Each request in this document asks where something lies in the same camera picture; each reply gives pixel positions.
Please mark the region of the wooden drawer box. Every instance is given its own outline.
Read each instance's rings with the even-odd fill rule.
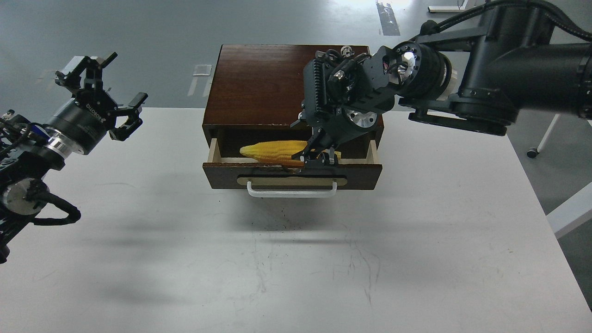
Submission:
[[[239,153],[242,146],[273,140],[308,140],[311,128],[290,129],[304,99],[303,69],[317,50],[339,50],[327,45],[222,45],[203,130],[210,146],[203,164],[212,188],[323,188],[338,180],[338,189],[374,189],[382,165],[377,146],[384,124],[341,145],[338,168],[299,170],[259,163]],[[356,54],[367,52],[354,46]]]

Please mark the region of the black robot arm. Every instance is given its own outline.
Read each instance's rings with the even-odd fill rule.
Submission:
[[[81,218],[75,206],[42,182],[48,170],[61,170],[72,152],[87,155],[107,132],[124,141],[142,124],[139,115],[147,94],[138,93],[120,107],[103,89],[102,70],[116,56],[76,56],[56,72],[56,83],[72,98],[46,124],[32,123],[12,110],[0,118],[0,264],[9,254],[7,243],[27,224],[65,225]],[[117,117],[127,120],[115,128]],[[47,203],[67,216],[37,218]]]
[[[445,31],[477,15],[477,27]],[[585,43],[549,44],[555,27]],[[303,112],[293,124],[307,123],[313,136],[293,158],[336,166],[327,154],[373,130],[395,96],[415,109],[410,120],[500,136],[523,108],[590,119],[591,41],[592,34],[546,1],[496,0],[439,24],[428,21],[418,36],[371,57],[347,47],[317,52],[304,69]],[[457,92],[456,71],[442,52],[469,53]]]

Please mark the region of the white drawer handle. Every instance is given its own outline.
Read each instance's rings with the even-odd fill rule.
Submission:
[[[333,181],[333,188],[330,191],[258,191],[247,182],[247,191],[256,198],[329,198],[337,193],[337,182]]]

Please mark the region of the table surface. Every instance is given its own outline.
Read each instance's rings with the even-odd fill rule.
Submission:
[[[261,199],[210,189],[202,117],[145,108],[47,175],[83,217],[10,243],[0,331],[592,331],[506,137],[393,111],[376,190]]]

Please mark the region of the yellow corn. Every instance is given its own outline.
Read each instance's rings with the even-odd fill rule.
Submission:
[[[292,155],[302,151],[306,147],[306,141],[285,140],[259,142],[255,145],[240,148],[241,155],[254,158],[261,163],[277,163],[292,167],[301,167],[303,162],[292,159]],[[340,152],[335,152],[337,158],[341,158]]]

